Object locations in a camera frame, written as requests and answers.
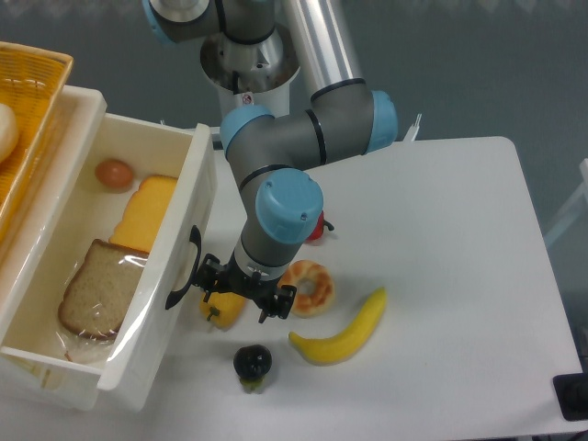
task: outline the glazed donut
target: glazed donut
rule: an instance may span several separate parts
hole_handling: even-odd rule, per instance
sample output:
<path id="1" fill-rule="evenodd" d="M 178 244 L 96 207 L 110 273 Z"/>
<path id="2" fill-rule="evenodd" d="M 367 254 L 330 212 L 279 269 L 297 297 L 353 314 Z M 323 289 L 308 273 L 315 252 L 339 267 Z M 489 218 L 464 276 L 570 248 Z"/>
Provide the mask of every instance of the glazed donut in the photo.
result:
<path id="1" fill-rule="evenodd" d="M 311 260 L 299 260 L 290 265 L 278 285 L 296 287 L 291 311 L 299 317 L 321 314 L 334 300 L 334 283 L 327 268 Z"/>

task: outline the banana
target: banana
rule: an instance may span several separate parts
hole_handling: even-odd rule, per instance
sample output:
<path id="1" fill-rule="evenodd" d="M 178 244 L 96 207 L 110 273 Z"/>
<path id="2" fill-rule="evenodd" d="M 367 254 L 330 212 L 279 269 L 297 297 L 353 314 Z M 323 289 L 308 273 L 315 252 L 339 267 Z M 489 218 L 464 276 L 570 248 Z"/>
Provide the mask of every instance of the banana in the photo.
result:
<path id="1" fill-rule="evenodd" d="M 352 356 L 376 329 L 386 309 L 385 288 L 378 288 L 367 297 L 355 319 L 339 334 L 329 338 L 304 338 L 290 332 L 289 341 L 316 365 L 339 363 Z"/>

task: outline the egg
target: egg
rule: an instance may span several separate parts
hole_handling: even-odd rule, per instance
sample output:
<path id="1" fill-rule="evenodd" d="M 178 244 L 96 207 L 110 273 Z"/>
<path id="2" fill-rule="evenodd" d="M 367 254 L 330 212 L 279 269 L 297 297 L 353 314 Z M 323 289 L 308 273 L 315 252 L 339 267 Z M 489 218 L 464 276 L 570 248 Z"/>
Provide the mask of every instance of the egg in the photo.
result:
<path id="1" fill-rule="evenodd" d="M 125 191 L 130 189 L 134 174 L 128 164 L 117 159 L 107 159 L 96 166 L 96 179 L 112 190 Z"/>

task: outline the orange basket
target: orange basket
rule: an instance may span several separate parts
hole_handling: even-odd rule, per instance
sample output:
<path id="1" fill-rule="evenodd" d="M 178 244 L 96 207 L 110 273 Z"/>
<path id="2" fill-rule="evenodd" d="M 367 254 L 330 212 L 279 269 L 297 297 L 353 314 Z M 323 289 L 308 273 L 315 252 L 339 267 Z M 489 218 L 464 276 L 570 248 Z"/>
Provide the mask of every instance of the orange basket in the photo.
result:
<path id="1" fill-rule="evenodd" d="M 18 144 L 0 163 L 0 243 L 41 159 L 44 135 L 74 59 L 0 41 L 0 103 L 17 117 Z"/>

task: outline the sliced bread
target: sliced bread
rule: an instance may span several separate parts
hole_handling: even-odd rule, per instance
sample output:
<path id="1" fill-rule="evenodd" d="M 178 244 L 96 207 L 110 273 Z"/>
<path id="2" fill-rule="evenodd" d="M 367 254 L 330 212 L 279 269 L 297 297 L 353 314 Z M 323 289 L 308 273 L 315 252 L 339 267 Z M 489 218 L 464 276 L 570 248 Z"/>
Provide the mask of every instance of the sliced bread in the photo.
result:
<path id="1" fill-rule="evenodd" d="M 62 325 L 85 338 L 115 338 L 147 257 L 146 253 L 94 240 L 63 295 L 58 311 Z"/>

